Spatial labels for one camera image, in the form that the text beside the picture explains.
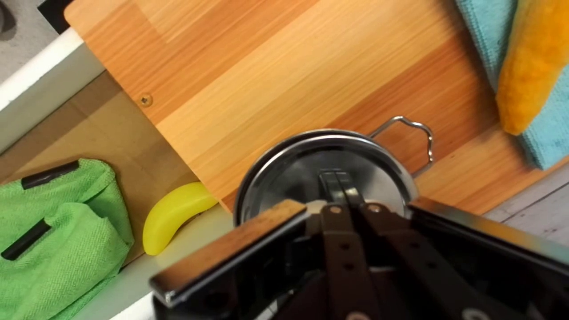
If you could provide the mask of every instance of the cutting board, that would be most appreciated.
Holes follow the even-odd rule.
[[[421,196],[483,214],[543,177],[499,132],[451,0],[74,0],[65,17],[227,209],[286,138],[396,115],[435,134]],[[378,143],[408,171],[424,163],[419,134]]]

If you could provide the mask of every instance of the cooking pot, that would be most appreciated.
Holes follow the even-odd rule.
[[[319,212],[328,196],[328,179],[344,177],[364,202],[376,202],[405,216],[405,205],[417,196],[410,173],[374,139],[392,123],[403,123],[426,136],[426,164],[433,164],[431,131],[422,123],[394,116],[369,136],[348,131],[312,131],[277,145],[245,175],[236,198],[234,225],[243,225],[282,200],[305,203]]]

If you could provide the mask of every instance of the banana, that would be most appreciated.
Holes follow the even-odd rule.
[[[163,196],[147,214],[142,248],[149,257],[159,255],[181,225],[214,207],[216,200],[200,186],[186,184]]]

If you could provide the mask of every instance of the metal handle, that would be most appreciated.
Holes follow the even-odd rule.
[[[374,141],[380,134],[383,134],[389,127],[392,127],[392,123],[401,123],[405,127],[417,129],[417,131],[424,132],[424,136],[426,136],[426,164],[421,170],[414,171],[412,177],[417,177],[417,175],[424,173],[433,164],[433,157],[431,157],[433,136],[431,136],[431,131],[422,123],[410,122],[410,120],[406,120],[403,116],[394,116],[389,122],[385,122],[383,125],[380,125],[376,131],[373,131],[369,134],[369,139]]]

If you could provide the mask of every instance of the green cloth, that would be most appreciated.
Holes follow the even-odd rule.
[[[99,161],[44,186],[0,186],[0,253],[44,219],[17,260],[0,257],[0,319],[72,319],[111,282],[133,244],[113,171]]]

